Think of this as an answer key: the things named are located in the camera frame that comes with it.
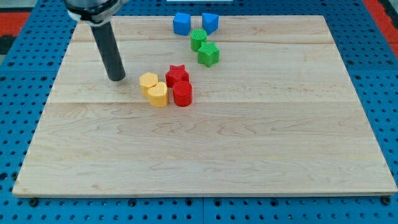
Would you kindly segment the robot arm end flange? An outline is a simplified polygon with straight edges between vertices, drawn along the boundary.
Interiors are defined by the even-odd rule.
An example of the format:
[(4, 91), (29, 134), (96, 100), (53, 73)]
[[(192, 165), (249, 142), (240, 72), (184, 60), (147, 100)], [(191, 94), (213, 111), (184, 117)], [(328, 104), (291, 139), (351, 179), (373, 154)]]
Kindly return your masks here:
[(64, 0), (68, 15), (75, 21), (101, 26), (111, 20), (129, 0)]

